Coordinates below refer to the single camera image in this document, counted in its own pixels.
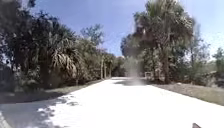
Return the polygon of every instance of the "sky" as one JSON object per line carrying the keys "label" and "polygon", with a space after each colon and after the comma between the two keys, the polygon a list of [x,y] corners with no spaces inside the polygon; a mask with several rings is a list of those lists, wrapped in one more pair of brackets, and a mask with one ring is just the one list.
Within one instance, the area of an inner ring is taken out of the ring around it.
{"label": "sky", "polygon": [[[101,24],[103,48],[121,56],[121,39],[133,32],[135,12],[145,10],[147,0],[37,0],[33,12],[43,10],[79,32],[82,28]],[[188,14],[201,26],[202,39],[210,44],[210,54],[224,48],[224,1],[179,0]]]}

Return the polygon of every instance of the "paved road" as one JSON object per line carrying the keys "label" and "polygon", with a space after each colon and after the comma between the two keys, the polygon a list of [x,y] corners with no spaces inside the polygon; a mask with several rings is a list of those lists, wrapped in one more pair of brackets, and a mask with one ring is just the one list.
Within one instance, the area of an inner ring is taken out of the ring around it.
{"label": "paved road", "polygon": [[0,112],[12,128],[224,128],[222,106],[119,79]]}

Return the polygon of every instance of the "grass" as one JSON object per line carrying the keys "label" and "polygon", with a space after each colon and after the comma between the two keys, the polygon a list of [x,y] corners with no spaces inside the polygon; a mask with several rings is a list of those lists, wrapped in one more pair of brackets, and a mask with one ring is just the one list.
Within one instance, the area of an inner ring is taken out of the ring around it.
{"label": "grass", "polygon": [[38,91],[32,93],[17,92],[17,93],[0,93],[0,104],[14,104],[14,103],[26,103],[34,101],[42,101],[53,99],[73,91],[80,90],[88,87],[89,85],[101,82],[102,80],[96,80],[86,83],[85,85],[78,85],[72,87],[63,87],[45,91]]}
{"label": "grass", "polygon": [[224,90],[221,88],[203,87],[191,84],[153,84],[153,86],[224,106]]}

